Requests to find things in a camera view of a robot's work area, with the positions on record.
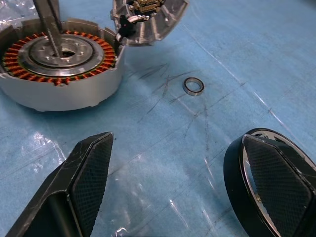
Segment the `blue work surface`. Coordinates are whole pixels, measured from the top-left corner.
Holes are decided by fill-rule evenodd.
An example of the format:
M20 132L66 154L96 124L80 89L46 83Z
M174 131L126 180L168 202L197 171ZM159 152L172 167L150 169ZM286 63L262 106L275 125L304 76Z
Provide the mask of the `blue work surface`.
M111 0L61 8L113 28ZM39 113L0 92L0 236L78 141L112 131L93 237L246 237L226 193L224 154L266 127L316 161L315 22L313 0L192 0L165 40L127 49L119 90L97 107ZM184 93L187 77L204 81L201 96Z

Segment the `metal ring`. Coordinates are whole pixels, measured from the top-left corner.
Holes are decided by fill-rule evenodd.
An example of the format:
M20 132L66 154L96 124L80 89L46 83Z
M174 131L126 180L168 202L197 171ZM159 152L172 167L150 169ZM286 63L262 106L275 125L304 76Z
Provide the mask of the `metal ring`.
M199 85L199 90L191 90L191 89L189 89L188 86L187 86L187 84L189 82L194 82L194 83L198 84ZM187 78L183 82L183 89L188 95L198 96L198 95L201 95L203 93L203 91L204 91L204 83L198 78Z

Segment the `small ring bearing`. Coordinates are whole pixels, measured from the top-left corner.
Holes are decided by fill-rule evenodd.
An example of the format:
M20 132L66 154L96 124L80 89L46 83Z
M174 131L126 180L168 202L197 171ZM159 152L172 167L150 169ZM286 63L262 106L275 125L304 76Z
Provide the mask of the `small ring bearing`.
M194 83L198 84L199 85L199 90L191 90L191 89L189 89L189 87L187 85L189 82L194 82ZM201 95L203 93L203 91L204 91L204 83L198 78L187 78L183 82L183 89L188 95L198 96L198 95Z

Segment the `copper winding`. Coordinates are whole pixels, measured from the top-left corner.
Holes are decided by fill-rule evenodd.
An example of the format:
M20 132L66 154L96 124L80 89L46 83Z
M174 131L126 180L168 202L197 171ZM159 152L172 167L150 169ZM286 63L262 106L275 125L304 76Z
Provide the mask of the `copper winding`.
M39 34L32 34L31 36L26 36L24 39L20 39L18 42L13 43L10 48L7 49L7 51L4 54L3 57L3 65L6 68L6 70L13 76L18 77L20 79L25 80L31 80L31 81L37 81L37 82L48 82L48 83L54 83L55 85L61 85L66 84L68 85L71 81L75 80L81 80L86 79L88 77L95 76L97 74L103 73L104 71L108 70L109 68L113 67L115 63L115 52L112 46L105 42L103 39L101 39L98 36L94 36L92 34L87 34L85 32L72 32L72 31L66 31L66 34L71 35L80 35L82 37L87 37L96 43L98 43L103 51L104 51L104 57L103 62L94 68L90 72L86 72L81 75L76 75L73 77L66 77L66 78L54 78L54 77L44 77L41 75L37 75L33 72L28 71L27 69L24 69L22 66L20 66L18 62L18 52L19 50L25 45L27 42L30 42L36 38L46 36L44 32L41 32Z

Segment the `textured grip surface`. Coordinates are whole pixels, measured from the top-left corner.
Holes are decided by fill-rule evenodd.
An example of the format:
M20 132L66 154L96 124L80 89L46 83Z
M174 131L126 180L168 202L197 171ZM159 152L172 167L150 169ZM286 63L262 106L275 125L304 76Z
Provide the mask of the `textured grip surface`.
M311 193L278 150L245 137L251 173L262 204L282 237L292 237L311 200Z
M96 143L72 188L72 199L83 236L91 235L107 180L113 137Z

